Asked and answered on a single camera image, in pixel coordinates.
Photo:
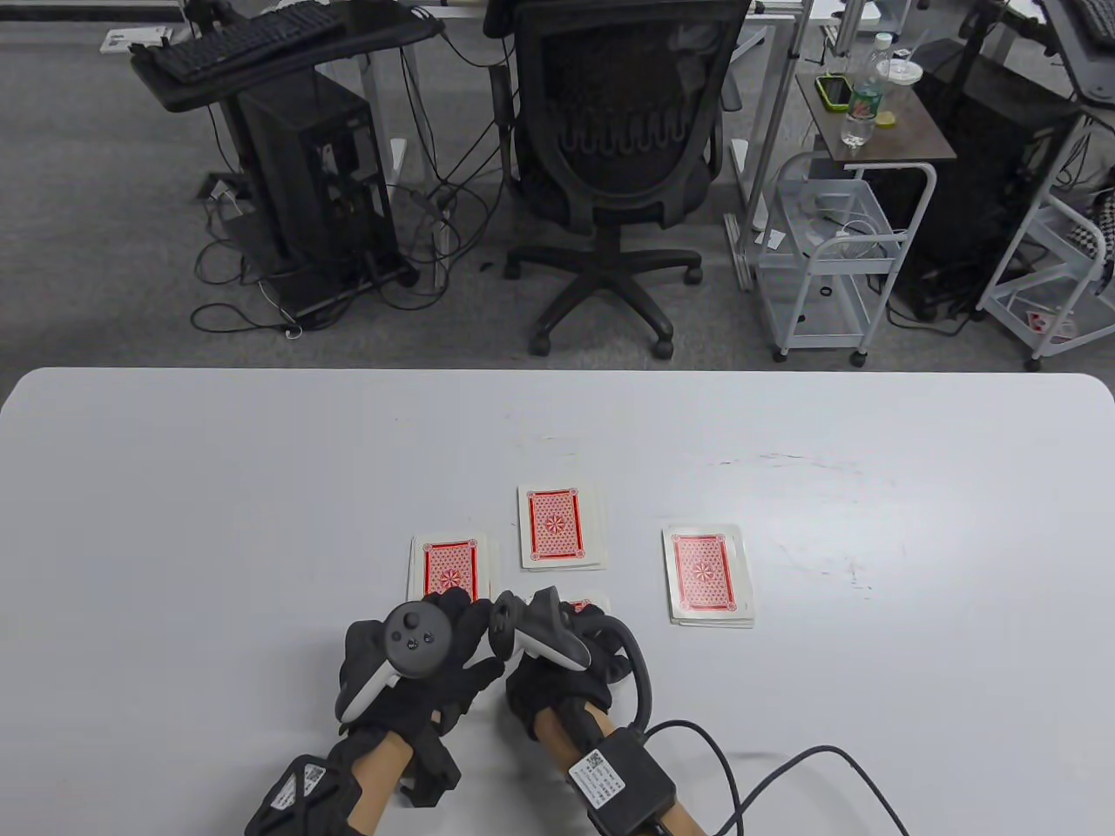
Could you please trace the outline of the person's right hand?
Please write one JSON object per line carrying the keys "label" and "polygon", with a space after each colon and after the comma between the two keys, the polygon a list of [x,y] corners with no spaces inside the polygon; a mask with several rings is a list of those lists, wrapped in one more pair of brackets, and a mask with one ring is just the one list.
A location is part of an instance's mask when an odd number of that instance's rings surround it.
{"label": "person's right hand", "polygon": [[540,713],[556,710],[559,704],[580,699],[593,704],[601,712],[609,712],[612,704],[611,686],[617,684],[632,671],[629,657],[624,654],[621,638],[611,629],[589,629],[591,618],[603,616],[593,603],[561,603],[562,616],[569,622],[575,636],[580,638],[591,654],[585,671],[570,671],[546,658],[518,658],[517,668],[507,677],[505,692],[510,712],[517,717],[527,737],[537,740],[535,721]]}

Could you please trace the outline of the person's left hand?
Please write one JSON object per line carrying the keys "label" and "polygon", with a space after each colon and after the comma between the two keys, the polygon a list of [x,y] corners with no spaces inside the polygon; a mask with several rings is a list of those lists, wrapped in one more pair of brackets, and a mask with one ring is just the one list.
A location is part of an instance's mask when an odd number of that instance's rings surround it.
{"label": "person's left hand", "polygon": [[418,679],[403,678],[377,696],[366,694],[368,682],[380,668],[387,631],[378,620],[355,622],[345,636],[345,661],[340,665],[340,693],[334,715],[346,730],[380,728],[413,742],[429,727],[435,712],[456,707],[469,712],[471,702],[504,674],[497,657],[471,662],[489,632],[491,601],[471,601],[465,590],[449,589],[423,600],[449,621],[450,641],[442,665]]}

